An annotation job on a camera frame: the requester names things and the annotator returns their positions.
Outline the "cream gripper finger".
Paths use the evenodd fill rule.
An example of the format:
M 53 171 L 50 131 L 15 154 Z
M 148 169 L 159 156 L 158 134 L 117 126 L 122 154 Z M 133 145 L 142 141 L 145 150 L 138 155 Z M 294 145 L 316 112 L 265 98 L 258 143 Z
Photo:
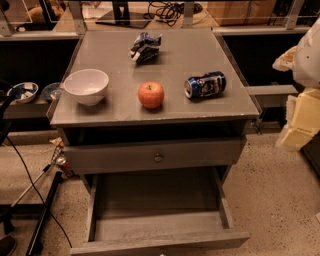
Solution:
M 272 68 L 278 71 L 286 72 L 293 67 L 294 55 L 296 53 L 296 46 L 291 47 L 280 57 L 278 57 L 272 64 Z
M 320 89 L 305 89 L 298 96 L 288 96 L 286 121 L 276 145 L 300 150 L 320 131 Z

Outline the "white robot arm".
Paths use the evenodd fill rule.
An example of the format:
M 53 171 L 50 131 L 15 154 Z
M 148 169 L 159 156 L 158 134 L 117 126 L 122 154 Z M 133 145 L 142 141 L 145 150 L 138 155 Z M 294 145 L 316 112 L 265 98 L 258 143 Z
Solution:
M 298 96 L 287 99 L 287 124 L 277 142 L 281 147 L 300 150 L 320 131 L 320 18 L 296 46 L 274 61 L 272 68 L 291 70 L 293 80 L 304 87 Z

